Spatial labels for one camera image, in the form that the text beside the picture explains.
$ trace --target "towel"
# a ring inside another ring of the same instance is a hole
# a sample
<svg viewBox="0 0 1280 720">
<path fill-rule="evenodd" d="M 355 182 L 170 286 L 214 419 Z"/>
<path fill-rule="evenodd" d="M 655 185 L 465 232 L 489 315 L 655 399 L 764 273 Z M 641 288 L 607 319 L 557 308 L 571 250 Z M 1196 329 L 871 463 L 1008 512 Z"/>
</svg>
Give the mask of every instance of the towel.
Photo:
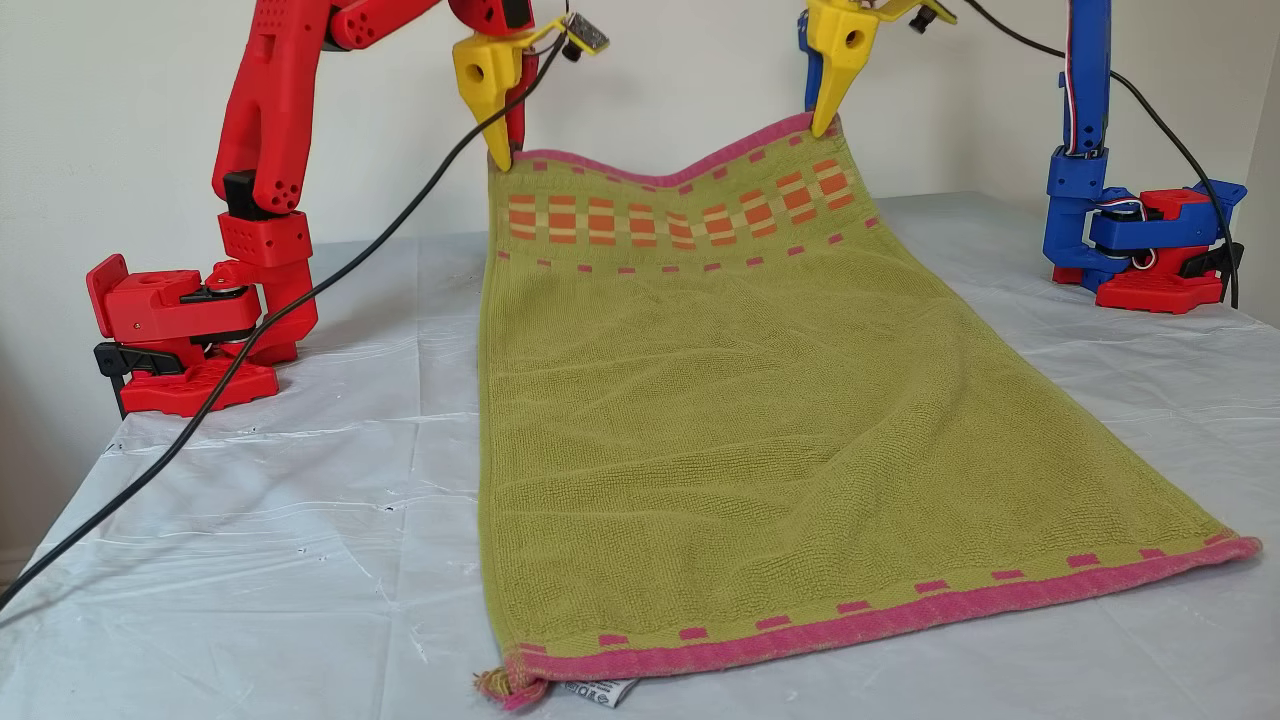
<svg viewBox="0 0 1280 720">
<path fill-rule="evenodd" d="M 485 598 L 507 707 L 1098 596 L 1261 547 L 1006 346 L 838 122 L 490 172 Z"/>
</svg>

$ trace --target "towel tag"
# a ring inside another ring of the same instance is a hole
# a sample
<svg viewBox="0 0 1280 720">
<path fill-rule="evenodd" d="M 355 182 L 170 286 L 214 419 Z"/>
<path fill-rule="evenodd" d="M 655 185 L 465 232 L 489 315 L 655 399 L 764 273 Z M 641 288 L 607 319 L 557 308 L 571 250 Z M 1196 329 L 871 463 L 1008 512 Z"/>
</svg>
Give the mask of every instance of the towel tag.
<svg viewBox="0 0 1280 720">
<path fill-rule="evenodd" d="M 627 691 L 640 682 L 640 678 L 630 680 L 593 680 L 590 683 L 564 683 L 564 687 L 582 700 L 589 700 L 604 707 L 617 707 Z"/>
</svg>

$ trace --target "wire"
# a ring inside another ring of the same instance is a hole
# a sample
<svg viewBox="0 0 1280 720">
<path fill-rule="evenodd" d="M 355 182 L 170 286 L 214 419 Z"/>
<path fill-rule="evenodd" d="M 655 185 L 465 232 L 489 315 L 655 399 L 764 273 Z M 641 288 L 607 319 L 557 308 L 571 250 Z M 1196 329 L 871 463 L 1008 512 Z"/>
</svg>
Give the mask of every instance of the wire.
<svg viewBox="0 0 1280 720">
<path fill-rule="evenodd" d="M 567 35 L 562 32 L 559 38 L 557 38 L 554 47 L 559 49 L 561 46 L 563 46 L 566 37 Z M 387 225 L 387 229 L 384 229 L 383 233 L 379 234 L 378 238 L 369 245 L 369 247 L 364 249 L 358 255 L 352 258 L 351 261 L 339 268 L 338 272 L 321 281 L 310 291 L 301 295 L 297 300 L 289 302 L 284 307 L 280 307 L 275 313 L 271 313 L 270 315 L 264 318 L 262 324 L 259 325 L 256 331 L 253 331 L 253 334 L 248 336 L 248 340 L 244 341 L 244 346 L 241 348 L 239 354 L 232 361 L 230 366 L 227 369 L 227 373 L 223 374 L 223 379 L 220 379 L 218 384 L 214 386 L 214 389 L 209 393 L 209 397 L 205 400 L 205 404 L 200 406 L 200 410 L 196 411 L 196 414 L 191 418 L 191 420 L 182 429 L 182 432 L 178 433 L 178 437 L 174 438 L 173 443 L 168 448 L 165 448 L 164 454 L 161 454 L 160 457 L 156 459 L 156 461 L 152 462 L 151 466 L 146 469 L 146 471 L 138 475 L 138 479 L 129 483 L 129 486 L 125 487 L 123 491 L 120 491 L 119 495 L 113 497 L 110 502 L 104 505 L 101 510 L 95 512 L 92 518 L 86 520 L 81 527 L 76 528 L 76 530 L 72 534 L 67 536 L 65 539 L 54 546 L 52 550 L 45 553 L 35 564 L 32 564 L 31 568 L 28 568 L 20 575 L 18 575 L 18 578 L 13 580 L 13 584 L 10 584 L 8 589 L 5 589 L 4 594 L 0 594 L 0 612 L 3 612 L 4 609 L 10 602 L 13 602 L 13 598 L 17 597 L 17 594 L 22 592 L 22 589 L 27 587 L 27 584 L 31 583 L 31 580 L 33 580 L 37 575 L 45 571 L 50 565 L 54 564 L 55 560 L 58 560 L 64 552 L 70 550 L 76 543 L 84 539 L 84 537 L 88 536 L 93 530 L 93 528 L 102 524 L 104 520 L 110 518 L 111 514 L 119 510 L 120 506 L 128 502 L 129 498 L 132 498 L 134 495 L 138 493 L 138 491 L 147 487 L 147 484 L 151 480 L 154 480 L 156 475 L 159 475 L 160 471 L 165 469 L 166 465 L 169 465 L 169 462 L 174 459 L 174 456 L 178 455 L 178 451 L 180 451 L 182 447 L 187 445 L 187 441 L 189 441 L 191 437 L 196 433 L 196 429 L 200 428 L 200 424 L 209 415 L 210 410 L 212 410 L 214 404 L 218 402 L 219 397 L 221 397 L 223 391 L 227 389 L 227 386 L 230 383 L 232 377 L 236 374 L 236 370 L 238 370 L 239 366 L 244 364 L 244 359 L 248 357 L 250 350 L 252 350 L 253 343 L 256 343 L 259 338 L 262 337 L 262 333 L 265 333 L 268 328 L 278 323 L 282 318 L 284 318 L 289 313 L 297 310 L 302 305 L 314 300 L 321 292 L 333 287 L 338 281 L 351 274 L 352 270 L 355 270 L 365 260 L 367 260 L 370 255 L 376 252 L 378 249 L 381 247 L 392 237 L 392 234 L 394 234 L 396 231 L 399 229 L 402 224 L 404 224 L 404 220 L 407 220 L 408 217 L 413 214 L 413 210 L 417 210 L 417 206 L 422 204 L 422 200 L 425 200 L 426 196 L 431 192 L 431 190 L 435 188 L 436 183 L 440 182 L 440 178 L 444 177 L 444 172 L 449 169 L 449 165 L 453 164 L 453 160 L 457 159 L 458 154 L 461 154 L 462 150 L 467 145 L 470 145 L 472 140 L 476 138 L 476 136 L 484 132 L 485 128 L 502 119 L 513 108 L 524 102 L 525 99 L 529 97 L 535 88 L 538 88 L 538 85 L 543 82 L 543 78 L 547 76 L 548 68 L 552 67 L 552 63 L 554 60 L 556 55 L 553 54 L 550 58 L 547 59 L 547 63 L 543 64 L 543 68 L 534 77 L 534 82 L 531 82 L 529 87 L 525 88 L 524 92 L 513 97 L 509 102 L 507 102 L 507 105 L 504 105 L 500 110 L 490 115 L 486 120 L 471 128 L 471 131 L 467 135 L 465 135 L 462 140 L 458 141 L 457 145 L 453 146 L 453 150 L 449 150 L 449 154 L 445 155 L 444 160 L 440 161 L 440 167 L 436 168 L 435 174 L 431 176 L 431 179 L 429 179 L 426 184 L 422 186 L 422 190 L 417 192 L 413 200 L 410 201 L 410 204 L 403 210 L 401 210 L 401 214 L 397 215 L 394 220 L 392 220 L 392 224 Z"/>
<path fill-rule="evenodd" d="M 987 12 L 987 9 L 983 8 L 980 3 L 978 3 L 978 0 L 965 0 L 965 3 L 968 3 L 969 6 L 973 8 L 975 13 L 982 15 L 988 23 L 996 26 L 996 29 L 1007 35 L 1009 37 L 1012 37 L 1018 42 L 1021 42 L 1028 47 L 1039 50 L 1041 53 L 1044 53 L 1047 55 L 1053 55 L 1055 58 L 1066 59 L 1066 53 L 1062 53 L 1061 50 L 1057 50 L 1055 47 L 1050 47 L 1048 45 L 1036 42 L 1034 40 L 1027 37 L 1025 35 L 1019 33 L 1018 31 L 1010 28 L 1005 23 L 996 19 L 996 17 L 992 15 L 989 12 Z M 1142 109 L 1147 111 L 1147 115 L 1149 115 L 1152 122 L 1156 123 L 1156 127 L 1158 127 L 1160 131 L 1165 133 L 1165 137 L 1167 137 L 1169 141 L 1174 143 L 1174 147 L 1176 147 L 1178 151 L 1181 152 L 1183 158 L 1187 160 L 1187 164 L 1189 164 L 1192 169 L 1196 170 L 1196 176 L 1199 177 L 1201 183 L 1204 184 L 1204 195 L 1208 195 L 1210 202 L 1213 204 L 1213 213 L 1217 215 L 1217 224 L 1219 227 L 1222 228 L 1222 240 L 1224 240 L 1224 247 L 1226 249 L 1226 256 L 1230 259 L 1230 268 L 1222 270 L 1222 291 L 1225 295 L 1226 288 L 1230 287 L 1231 307 L 1239 307 L 1240 279 L 1238 270 L 1240 268 L 1240 259 L 1235 254 L 1235 241 L 1231 238 L 1231 223 L 1226 220 L 1226 211 L 1222 209 L 1222 200 L 1217 196 L 1217 191 L 1213 190 L 1213 182 L 1208 179 L 1208 174 L 1204 173 L 1204 168 L 1202 168 L 1196 156 L 1192 155 L 1192 151 L 1187 149 L 1187 145 L 1183 143 L 1181 138 L 1179 138 L 1178 135 L 1174 133 L 1172 128 L 1169 127 L 1169 123 L 1166 123 L 1165 119 L 1160 117 L 1160 113 L 1157 113 L 1156 109 L 1152 108 L 1147 97 L 1142 94 L 1142 91 L 1138 90 L 1138 86 L 1135 86 L 1133 82 L 1129 81 L 1129 78 L 1124 77 L 1123 74 L 1115 70 L 1111 70 L 1111 79 L 1123 85 L 1125 90 L 1128 90 L 1133 95 L 1134 100 L 1137 100 L 1138 104 L 1142 105 Z"/>
<path fill-rule="evenodd" d="M 1138 270 L 1149 270 L 1149 269 L 1152 269 L 1152 268 L 1156 266 L 1157 261 L 1160 261 L 1160 256 L 1156 254 L 1156 249 L 1155 247 L 1152 247 L 1147 252 L 1149 252 L 1149 255 L 1147 255 L 1147 261 L 1146 263 L 1139 263 L 1137 258 L 1133 258 L 1132 260 L 1129 260 L 1130 263 L 1133 263 L 1133 266 L 1135 269 L 1138 269 Z"/>
<path fill-rule="evenodd" d="M 1120 197 L 1117 200 L 1107 200 L 1106 202 L 1097 204 L 1098 208 L 1119 208 L 1121 205 L 1137 205 L 1138 211 L 1142 214 L 1142 219 L 1143 220 L 1149 219 L 1147 215 L 1147 206 L 1142 202 L 1142 200 L 1137 197 Z"/>
<path fill-rule="evenodd" d="M 1078 119 L 1078 115 L 1076 115 L 1076 105 L 1075 105 L 1075 73 L 1071 72 L 1071 69 L 1073 69 L 1071 68 L 1071 46 L 1074 45 L 1071 41 L 1075 40 L 1075 37 L 1074 37 L 1074 35 L 1075 35 L 1075 19 L 1074 19 L 1074 15 L 1075 15 L 1075 3 L 1071 3 L 1070 0 L 1068 0 L 1068 3 L 1066 3 L 1066 45 L 1064 45 L 1062 47 L 1065 49 L 1064 50 L 1064 55 L 1066 58 L 1066 73 L 1064 76 L 1066 78 L 1066 82 L 1064 83 L 1064 85 L 1066 85 L 1066 114 L 1070 118 L 1066 124 L 1068 124 L 1068 128 L 1070 128 L 1071 132 L 1070 132 L 1070 141 L 1066 143 L 1066 149 L 1065 149 L 1066 155 L 1075 155 L 1079 151 L 1079 142 L 1080 142 L 1080 138 L 1079 138 L 1079 126 L 1080 126 L 1080 123 L 1079 123 L 1079 119 Z"/>
<path fill-rule="evenodd" d="M 564 14 L 566 15 L 570 14 L 568 0 L 564 0 Z M 553 44 L 548 45 L 547 47 L 543 47 L 541 50 L 535 50 L 534 53 L 530 53 L 530 51 L 526 50 L 525 54 L 526 55 L 532 55 L 534 58 L 541 58 L 543 55 L 550 53 L 554 49 L 554 46 L 556 46 L 556 44 L 553 42 Z"/>
</svg>

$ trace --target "black cable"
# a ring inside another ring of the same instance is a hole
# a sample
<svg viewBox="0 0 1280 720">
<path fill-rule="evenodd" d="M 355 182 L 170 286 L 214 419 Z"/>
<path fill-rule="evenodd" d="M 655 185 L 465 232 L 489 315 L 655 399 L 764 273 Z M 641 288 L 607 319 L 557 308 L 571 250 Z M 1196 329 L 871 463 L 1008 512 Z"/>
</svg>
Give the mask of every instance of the black cable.
<svg viewBox="0 0 1280 720">
<path fill-rule="evenodd" d="M 564 0 L 564 14 L 566 15 L 570 14 L 568 0 Z M 525 50 L 525 54 L 526 55 L 532 55 L 534 58 L 541 58 L 543 55 L 550 53 L 554 49 L 554 46 L 556 46 L 556 44 L 553 42 L 553 44 L 548 45 L 547 47 L 543 47 L 541 50 L 535 50 L 534 53 L 530 53 L 530 51 Z"/>
<path fill-rule="evenodd" d="M 556 40 L 554 47 L 556 49 L 562 47 L 564 45 L 566 38 L 567 35 L 562 32 L 559 38 Z M 146 469 L 146 471 L 138 475 L 138 479 L 129 483 L 129 486 L 125 487 L 123 491 L 120 491 L 119 495 L 113 497 L 110 502 L 104 505 L 101 510 L 95 512 L 92 518 L 86 520 L 81 527 L 76 528 L 76 532 L 67 536 L 65 539 L 54 546 L 52 550 L 45 553 L 35 564 L 32 564 L 31 568 L 28 568 L 20 575 L 18 575 L 18 578 L 14 579 L 13 584 L 10 584 L 8 589 L 5 589 L 4 594 L 0 594 L 0 612 L 3 612 L 4 609 L 10 602 L 13 602 L 13 598 L 17 597 L 17 594 L 22 592 L 22 589 L 27 587 L 27 584 L 31 583 L 31 580 L 33 580 L 37 575 L 45 571 L 50 565 L 54 564 L 55 560 L 58 560 L 64 552 L 70 550 L 76 543 L 84 539 L 86 536 L 93 532 L 93 528 L 102 524 L 104 520 L 110 518 L 111 514 L 119 510 L 120 506 L 128 502 L 129 498 L 137 495 L 138 491 L 145 488 L 151 480 L 155 479 L 156 475 L 160 474 L 160 471 L 165 469 L 165 466 L 174 459 L 174 456 L 178 455 L 178 451 L 180 451 L 182 447 L 187 445 L 187 441 L 189 441 L 191 437 L 196 433 L 196 429 L 200 428 L 200 424 L 205 420 L 205 416 L 209 415 L 210 410 L 212 410 L 214 404 L 218 402 L 218 398 L 221 397 L 223 391 L 227 389 L 227 386 L 230 383 L 232 377 L 236 374 L 236 370 L 238 370 L 239 366 L 244 364 L 244 359 L 248 357 L 250 350 L 252 350 L 253 343 L 256 343 L 259 338 L 262 337 L 262 333 L 265 333 L 268 328 L 278 323 L 282 318 L 284 318 L 289 313 L 297 310 L 306 302 L 314 300 L 321 292 L 333 287 L 338 281 L 351 274 L 351 272 L 358 268 L 361 263 L 367 260 L 370 255 L 376 252 L 378 249 L 381 247 L 392 237 L 392 234 L 394 234 L 396 231 L 399 229 L 402 224 L 404 224 L 404 220 L 407 220 L 408 217 L 413 214 L 413 210 L 417 210 L 417 206 L 422 204 L 422 200 L 425 200 L 426 196 L 431 192 L 431 190 L 435 188 L 436 183 L 440 182 L 440 178 L 444 177 L 444 172 L 449 169 L 449 165 L 453 164 L 453 160 L 457 159 L 458 154 L 462 152 L 462 150 L 472 140 L 475 140 L 476 136 L 484 132 L 485 128 L 502 119 L 507 113 L 512 110 L 512 108 L 524 102 L 525 99 L 534 92 L 538 85 L 543 82 L 543 77 L 547 76 L 547 69 L 552 67 L 552 63 L 556 60 L 556 56 L 557 55 L 553 53 L 552 56 L 547 59 L 547 63 L 543 64 L 543 68 L 538 70 L 538 74 L 534 77 L 534 82 L 531 82 L 529 87 L 525 88 L 524 92 L 517 95 L 515 99 L 507 102 L 507 105 L 504 105 L 500 110 L 490 115 L 483 123 L 474 127 L 471 132 L 463 136 L 462 140 L 453 146 L 453 150 L 449 150 L 449 154 L 444 156 L 443 161 L 440 161 L 440 167 L 436 168 L 435 174 L 431 176 L 431 179 L 429 179 L 426 184 L 422 186 L 422 190 L 420 190 L 419 193 L 413 197 L 413 200 L 410 201 L 410 204 L 403 210 L 401 210 L 401 214 L 397 215 L 394 220 L 392 220 L 392 224 L 387 225 L 387 229 L 384 229 L 383 233 L 378 236 L 378 240 L 371 242 L 369 247 L 364 249 L 358 255 L 352 258 L 349 263 L 339 268 L 338 272 L 321 281 L 310 291 L 301 295 L 297 300 L 289 302 L 284 307 L 280 307 L 275 313 L 271 313 L 270 315 L 264 318 L 262 324 L 259 325 L 256 331 L 253 331 L 253 334 L 248 336 L 248 340 L 244 341 L 244 346 L 241 348 L 236 359 L 232 360 L 232 364 L 227 369 L 227 373 L 223 374 L 223 379 L 220 379 L 218 384 L 214 386 L 214 389 L 209 393 L 209 397 L 205 400 L 205 404 L 200 406 L 200 410 L 196 411 L 196 414 L 187 423 L 187 427 L 184 427 L 182 432 L 178 433 L 178 437 L 164 451 L 164 454 L 161 454 L 160 457 L 156 459 L 156 461 L 152 462 L 151 466 Z"/>
<path fill-rule="evenodd" d="M 1018 31 L 1010 28 L 1005 23 L 997 20 L 995 15 L 987 12 L 987 9 L 983 8 L 980 3 L 978 3 L 978 0 L 965 0 L 965 3 L 968 3 L 969 6 L 973 8 L 974 12 L 977 12 L 979 15 L 982 15 L 988 23 L 996 26 L 996 29 L 1007 35 L 1009 37 L 1012 37 L 1018 42 L 1021 42 L 1028 47 L 1034 47 L 1041 53 L 1053 55 L 1055 58 L 1066 58 L 1066 54 L 1062 53 L 1061 50 L 1036 42 L 1034 40 L 1019 33 Z M 1217 191 L 1213 190 L 1213 183 L 1210 182 L 1208 174 L 1204 173 L 1204 168 L 1202 168 L 1196 156 L 1192 155 L 1192 151 L 1187 149 L 1187 145 L 1183 143 L 1181 138 L 1179 138 L 1178 135 L 1174 133 L 1172 128 L 1169 127 L 1169 123 L 1166 123 L 1165 119 L 1160 117 L 1160 113 L 1157 113 L 1156 109 L 1151 106 L 1151 102 L 1148 102 L 1147 97 L 1142 94 L 1142 91 L 1138 90 L 1138 86 L 1135 86 L 1133 82 L 1129 81 L 1129 78 L 1124 77 L 1123 74 L 1115 70 L 1111 70 L 1111 78 L 1123 85 L 1125 90 L 1128 90 L 1130 94 L 1133 94 L 1134 100 L 1137 100 L 1138 104 L 1142 105 L 1142 109 L 1146 110 L 1148 115 L 1151 115 L 1151 119 L 1152 122 L 1156 123 L 1156 127 L 1158 127 L 1161 132 L 1165 133 L 1165 137 L 1167 137 L 1169 141 L 1174 143 L 1174 147 L 1176 147 L 1178 151 L 1183 154 L 1183 158 L 1187 159 L 1187 164 L 1189 164 L 1192 169 L 1196 170 L 1196 174 L 1199 177 L 1199 181 L 1204 184 L 1204 195 L 1208 195 L 1210 202 L 1213 204 L 1213 213 L 1217 215 L 1217 224 L 1222 227 L 1222 240 L 1226 247 L 1226 256 L 1231 264 L 1230 270 L 1222 270 L 1222 291 L 1225 293 L 1226 288 L 1230 287 L 1231 307 L 1239 307 L 1240 279 L 1238 270 L 1240 268 L 1240 259 L 1235 255 L 1235 241 L 1231 238 L 1231 224 L 1226 222 L 1226 211 L 1222 209 L 1222 200 L 1217 196 Z"/>
</svg>

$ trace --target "table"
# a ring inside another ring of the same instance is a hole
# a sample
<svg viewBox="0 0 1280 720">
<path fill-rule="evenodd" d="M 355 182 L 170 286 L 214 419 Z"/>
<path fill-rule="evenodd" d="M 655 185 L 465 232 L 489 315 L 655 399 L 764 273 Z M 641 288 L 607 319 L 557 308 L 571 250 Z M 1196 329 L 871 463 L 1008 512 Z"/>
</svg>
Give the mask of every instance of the table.
<svg viewBox="0 0 1280 720">
<path fill-rule="evenodd" d="M 1210 512 L 1280 546 L 1280 331 L 1222 306 L 1096 307 L 1042 220 L 980 195 L 882 202 L 908 247 Z M 317 249 L 321 277 L 358 250 Z M 484 236 L 393 241 L 320 299 L 274 398 L 214 414 L 5 616 L 0 717 L 499 717 L 476 547 Z M 129 416 L 41 552 L 180 420 Z M 627 717 L 1275 717 L 1280 569 L 641 682 Z M 531 717 L 609 710 L 557 688 Z"/>
</svg>

